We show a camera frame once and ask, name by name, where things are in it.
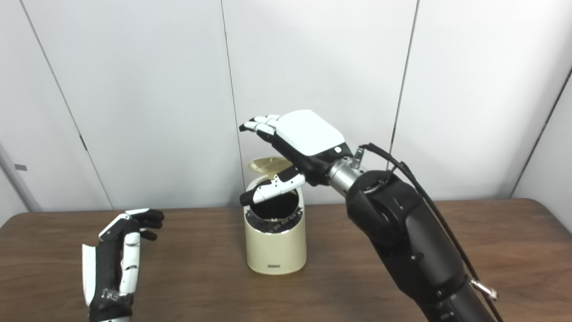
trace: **silver cylinder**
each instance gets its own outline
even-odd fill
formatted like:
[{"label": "silver cylinder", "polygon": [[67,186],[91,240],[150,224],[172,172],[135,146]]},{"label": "silver cylinder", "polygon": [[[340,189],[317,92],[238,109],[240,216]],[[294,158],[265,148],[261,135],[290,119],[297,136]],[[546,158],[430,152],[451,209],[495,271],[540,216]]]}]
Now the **silver cylinder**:
[{"label": "silver cylinder", "polygon": [[361,166],[356,169],[352,168],[351,164],[351,158],[338,159],[328,172],[329,185],[344,197],[359,176],[366,172],[366,169]]}]

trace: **metal clip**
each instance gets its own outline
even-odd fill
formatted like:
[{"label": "metal clip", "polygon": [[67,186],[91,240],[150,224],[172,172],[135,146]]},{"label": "metal clip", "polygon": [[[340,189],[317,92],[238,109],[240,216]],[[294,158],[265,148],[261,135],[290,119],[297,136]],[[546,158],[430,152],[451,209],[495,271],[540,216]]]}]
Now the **metal clip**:
[{"label": "metal clip", "polygon": [[499,299],[498,293],[493,288],[486,287],[485,284],[477,281],[474,278],[471,278],[469,283],[474,289],[478,290],[480,293],[483,293],[483,295],[485,295],[489,300],[497,301]]},{"label": "metal clip", "polygon": [[114,302],[128,302],[128,300],[129,300],[128,294],[122,294],[116,290],[112,290],[112,289],[108,289],[108,288],[104,289],[101,297],[103,299],[112,300]]},{"label": "metal clip", "polygon": [[349,165],[352,169],[359,169],[359,166],[362,163],[363,152],[364,150],[362,148],[357,149],[353,156],[352,163]]}]

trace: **black robotic forearm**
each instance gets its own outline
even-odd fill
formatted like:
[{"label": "black robotic forearm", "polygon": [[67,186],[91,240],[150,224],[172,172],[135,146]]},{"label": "black robotic forearm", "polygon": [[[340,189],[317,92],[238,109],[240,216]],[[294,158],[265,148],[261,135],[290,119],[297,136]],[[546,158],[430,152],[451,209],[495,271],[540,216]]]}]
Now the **black robotic forearm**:
[{"label": "black robotic forearm", "polygon": [[495,322],[424,199],[391,171],[367,171],[346,193],[349,218],[430,322]]}]

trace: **cream trash can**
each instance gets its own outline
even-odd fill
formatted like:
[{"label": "cream trash can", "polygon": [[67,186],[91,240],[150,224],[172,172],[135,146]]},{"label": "cream trash can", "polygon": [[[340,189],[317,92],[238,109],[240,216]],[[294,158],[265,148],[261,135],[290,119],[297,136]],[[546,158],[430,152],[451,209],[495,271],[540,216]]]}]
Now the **cream trash can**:
[{"label": "cream trash can", "polygon": [[[251,163],[249,167],[253,169],[256,165]],[[247,191],[266,179],[267,175],[253,180]],[[280,275],[293,273],[304,267],[306,222],[301,188],[252,206],[245,206],[244,228],[247,263],[255,272]]]}]

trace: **wall seam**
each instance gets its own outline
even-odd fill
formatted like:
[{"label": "wall seam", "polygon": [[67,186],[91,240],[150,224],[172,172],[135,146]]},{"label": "wall seam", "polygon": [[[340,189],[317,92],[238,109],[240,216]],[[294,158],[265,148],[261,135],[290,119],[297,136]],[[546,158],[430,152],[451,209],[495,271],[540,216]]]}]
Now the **wall seam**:
[{"label": "wall seam", "polygon": [[232,107],[233,107],[233,111],[235,113],[235,129],[236,129],[236,142],[239,146],[239,158],[240,158],[240,171],[242,173],[243,176],[243,187],[246,190],[246,180],[244,178],[244,164],[243,164],[243,153],[242,153],[242,148],[240,147],[240,138],[239,138],[239,120],[238,117],[236,115],[236,100],[235,100],[235,88],[234,88],[234,84],[232,82],[232,69],[231,69],[231,55],[229,54],[229,50],[228,50],[228,38],[227,38],[227,23],[224,19],[224,6],[223,6],[223,0],[220,0],[220,10],[221,13],[223,14],[223,28],[224,28],[224,45],[227,49],[227,62],[228,62],[228,76],[230,78],[231,81],[231,94],[232,94]]},{"label": "wall seam", "polygon": [[518,184],[521,182],[522,175],[525,173],[526,167],[529,165],[530,159],[532,159],[532,157],[533,157],[534,151],[536,150],[538,143],[540,142],[540,139],[541,139],[542,135],[544,134],[544,131],[546,129],[546,126],[548,125],[548,122],[550,122],[550,118],[552,117],[552,114],[554,113],[554,110],[556,109],[556,105],[558,105],[558,102],[560,101],[560,97],[562,97],[562,93],[564,92],[564,89],[566,88],[566,85],[568,84],[568,81],[570,80],[571,75],[572,75],[572,68],[570,69],[570,71],[568,71],[568,76],[566,76],[566,80],[564,81],[564,84],[562,85],[562,88],[560,89],[560,92],[558,93],[558,96],[556,97],[556,100],[554,101],[554,105],[552,105],[552,109],[550,110],[550,113],[548,113],[548,117],[546,118],[546,121],[545,121],[544,125],[542,126],[542,129],[540,130],[540,133],[538,134],[536,141],[534,142],[533,148],[532,148],[532,150],[530,150],[530,154],[529,154],[528,158],[526,159],[525,165],[522,167],[521,173],[518,175],[517,182],[514,184],[513,190],[511,191],[509,198],[512,198],[514,195],[514,192],[517,190]]},{"label": "wall seam", "polygon": [[411,45],[413,43],[413,36],[415,34],[415,25],[417,24],[417,14],[419,12],[419,4],[420,4],[420,0],[417,0],[417,3],[415,5],[415,14],[413,16],[413,24],[411,26],[411,35],[409,37],[409,45],[407,46],[407,57],[405,58],[405,67],[403,68],[403,77],[401,79],[401,88],[399,89],[399,100],[397,102],[397,110],[395,111],[395,121],[394,121],[393,132],[391,134],[391,143],[390,143],[390,150],[389,150],[390,154],[391,154],[391,151],[393,150],[395,133],[397,131],[397,122],[398,122],[398,118],[399,118],[399,110],[401,109],[401,102],[402,102],[402,98],[403,98],[403,88],[405,87],[405,80],[407,78],[407,67],[409,66],[409,56],[411,54]]},{"label": "wall seam", "polygon": [[[20,1],[20,5],[22,6],[22,9],[24,10],[24,14],[26,14],[26,18],[27,18],[27,20],[28,20],[28,23],[30,24],[30,27],[31,27],[31,29],[32,29],[32,32],[34,33],[34,37],[35,37],[36,41],[38,42],[39,48],[40,48],[40,50],[42,51],[43,57],[44,57],[44,59],[46,60],[47,66],[48,66],[48,68],[50,69],[50,72],[51,72],[51,75],[52,75],[52,77],[53,77],[53,79],[54,79],[54,81],[55,81],[55,84],[56,84],[56,86],[58,87],[59,93],[60,93],[60,95],[61,95],[62,98],[63,98],[63,102],[64,102],[64,104],[66,105],[67,112],[69,113],[69,115],[70,115],[70,117],[71,117],[71,120],[72,120],[74,126],[76,127],[76,131],[77,131],[78,136],[79,136],[78,139],[79,139],[81,142],[83,142],[83,140],[81,139],[82,136],[81,136],[80,128],[78,127],[77,122],[76,122],[76,119],[75,119],[75,117],[73,116],[72,110],[70,109],[69,104],[67,103],[66,96],[64,95],[63,90],[62,90],[62,87],[61,87],[60,84],[59,84],[58,78],[57,78],[56,75],[55,75],[54,68],[52,67],[52,65],[51,65],[51,63],[50,63],[50,60],[49,60],[48,57],[47,57],[46,50],[43,48],[42,42],[41,42],[40,39],[39,39],[38,33],[36,32],[36,29],[35,29],[35,27],[34,27],[34,24],[32,23],[32,20],[31,20],[31,18],[30,18],[30,14],[28,13],[28,10],[26,9],[26,5],[24,4],[24,1],[23,1],[23,0],[19,0],[19,1]],[[98,179],[99,182],[100,182],[101,188],[103,189],[103,191],[104,191],[104,193],[105,193],[105,197],[107,198],[107,200],[108,200],[108,202],[109,202],[109,206],[111,207],[111,209],[114,209],[113,204],[112,204],[112,202],[111,202],[111,199],[109,198],[109,194],[108,194],[107,190],[105,189],[105,186],[104,186],[103,181],[101,180],[100,173],[97,171],[96,164],[93,162],[92,155],[89,153],[89,150],[88,150],[87,148],[85,149],[85,152],[88,154],[88,158],[89,158],[89,160],[90,160],[90,162],[91,162],[91,164],[92,164],[92,166],[93,166],[93,170],[94,170],[95,173],[96,173],[97,179]]]}]

